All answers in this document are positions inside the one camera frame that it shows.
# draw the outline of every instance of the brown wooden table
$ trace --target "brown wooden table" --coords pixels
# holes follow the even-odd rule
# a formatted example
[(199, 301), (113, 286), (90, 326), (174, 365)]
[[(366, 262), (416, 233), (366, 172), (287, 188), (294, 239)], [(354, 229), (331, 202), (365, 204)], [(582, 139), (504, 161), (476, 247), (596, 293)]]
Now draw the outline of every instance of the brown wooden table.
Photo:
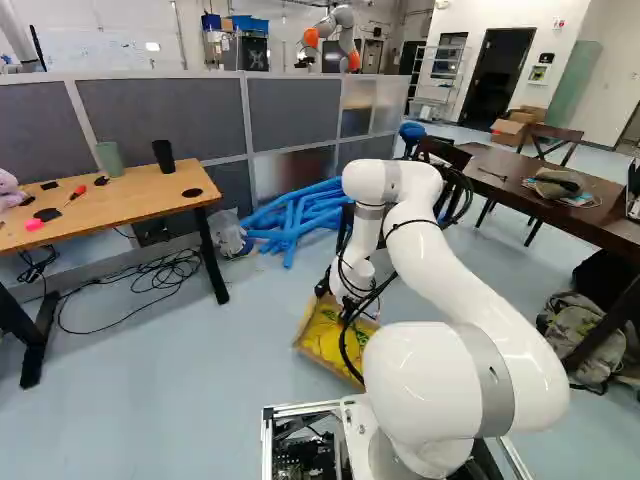
[[(23, 191), (35, 197), (35, 201), (12, 208), (2, 215), (5, 225), (0, 228), (0, 254), (192, 210), (202, 239), (202, 258), (218, 303), (229, 301), (204, 208), (222, 195), (197, 159), (177, 161), (176, 171), (169, 175), (164, 175), (155, 164), (127, 168), (124, 176), (113, 178), (104, 186), (96, 186), (94, 181), (100, 175), (92, 173), (62, 178), (57, 180), (58, 187), (50, 190), (43, 190), (41, 184), (21, 186)], [(79, 185), (86, 185), (87, 192), (64, 206)], [(194, 197), (183, 196), (183, 192), (189, 189), (200, 189), (201, 192)], [(25, 229), (25, 222), (34, 213), (51, 207), (62, 212), (62, 216), (34, 232)], [(59, 299), (58, 292), (46, 292), (34, 323), (0, 283), (0, 327), (27, 345), (20, 379), (23, 388), (32, 387), (40, 381), (49, 331)]]
[[(602, 205), (588, 209), (564, 206), (540, 198), (521, 183), (523, 178), (534, 176), (541, 167), (572, 169), (480, 143), (466, 143), (457, 147), (473, 155), (464, 174), (473, 183), (476, 193), (640, 264), (640, 224), (626, 218), (624, 186), (573, 170), (584, 178), (585, 189), (602, 199)], [(503, 182), (478, 168), (506, 175), (507, 180)], [(640, 277), (623, 293), (604, 320), (565, 359), (563, 363), (567, 370), (577, 369), (615, 329), (622, 328), (629, 320), (637, 322), (638, 312)]]

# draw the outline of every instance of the red screwdriver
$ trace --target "red screwdriver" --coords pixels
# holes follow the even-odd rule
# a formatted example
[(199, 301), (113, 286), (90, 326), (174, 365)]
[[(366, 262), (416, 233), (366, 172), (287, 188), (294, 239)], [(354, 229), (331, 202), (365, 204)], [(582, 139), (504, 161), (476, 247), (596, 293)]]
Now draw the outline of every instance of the red screwdriver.
[(87, 191), (87, 186), (86, 185), (80, 185), (78, 188), (76, 188), (73, 193), (71, 194), (71, 196), (69, 197), (69, 200), (67, 201), (67, 203), (65, 203), (62, 208), (66, 207), (67, 205), (69, 205), (71, 202), (73, 202), (76, 198), (78, 198), (81, 195), (84, 195)]

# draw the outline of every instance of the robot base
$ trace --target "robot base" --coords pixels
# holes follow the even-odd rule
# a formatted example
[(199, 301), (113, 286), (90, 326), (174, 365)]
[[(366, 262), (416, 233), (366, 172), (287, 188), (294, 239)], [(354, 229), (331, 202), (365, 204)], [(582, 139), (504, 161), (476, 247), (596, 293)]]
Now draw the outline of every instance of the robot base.
[[(309, 436), (311, 427), (322, 433)], [(304, 449), (308, 470), (283, 467), (283, 452)], [(327, 466), (329, 453), (334, 458)], [(286, 457), (284, 462), (299, 459)], [(507, 438), (476, 439), (470, 460), (449, 480), (532, 480)], [(378, 428), (366, 395), (342, 400), (265, 407), (262, 418), (262, 480), (420, 480), (397, 456), (389, 438)]]

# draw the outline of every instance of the blue stool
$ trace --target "blue stool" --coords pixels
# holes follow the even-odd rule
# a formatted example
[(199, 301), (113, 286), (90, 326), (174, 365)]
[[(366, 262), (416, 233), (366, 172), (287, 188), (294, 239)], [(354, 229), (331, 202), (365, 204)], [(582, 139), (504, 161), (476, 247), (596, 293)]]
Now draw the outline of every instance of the blue stool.
[(404, 160), (408, 160), (411, 158), (411, 153), (416, 145), (420, 143), (420, 140), (427, 136), (427, 131), (419, 123), (405, 122), (400, 126), (398, 134), (405, 144), (404, 155), (402, 158)]

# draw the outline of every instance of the black cup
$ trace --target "black cup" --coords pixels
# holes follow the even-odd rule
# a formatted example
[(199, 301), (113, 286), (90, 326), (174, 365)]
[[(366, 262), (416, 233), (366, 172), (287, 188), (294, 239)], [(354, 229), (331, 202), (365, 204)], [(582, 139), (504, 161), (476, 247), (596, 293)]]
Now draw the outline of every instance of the black cup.
[(154, 140), (151, 142), (153, 154), (156, 156), (158, 165), (162, 173), (173, 173), (176, 171), (176, 161), (171, 151), (171, 142), (169, 140)]

